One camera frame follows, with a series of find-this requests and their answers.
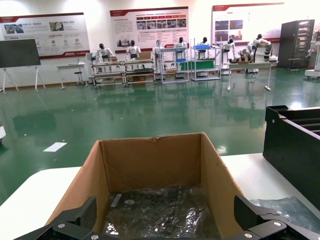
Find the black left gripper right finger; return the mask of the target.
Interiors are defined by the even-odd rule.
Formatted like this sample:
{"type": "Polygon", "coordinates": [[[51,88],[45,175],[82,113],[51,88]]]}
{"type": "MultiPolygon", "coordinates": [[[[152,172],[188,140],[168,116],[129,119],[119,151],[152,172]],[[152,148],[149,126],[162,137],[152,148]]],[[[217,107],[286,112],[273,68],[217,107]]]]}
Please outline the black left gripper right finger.
{"type": "Polygon", "coordinates": [[[318,240],[320,235],[297,226],[267,207],[256,206],[242,195],[234,197],[234,218],[242,231],[228,240],[318,240]]]}

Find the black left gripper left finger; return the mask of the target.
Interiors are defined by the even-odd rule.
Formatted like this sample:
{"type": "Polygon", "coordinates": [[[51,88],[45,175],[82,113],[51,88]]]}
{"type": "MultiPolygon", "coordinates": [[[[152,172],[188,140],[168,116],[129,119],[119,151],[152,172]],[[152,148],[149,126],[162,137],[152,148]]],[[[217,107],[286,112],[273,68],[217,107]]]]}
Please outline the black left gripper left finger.
{"type": "Polygon", "coordinates": [[[49,224],[19,236],[18,240],[101,240],[94,226],[97,198],[89,197],[82,206],[63,210],[49,224]]]}

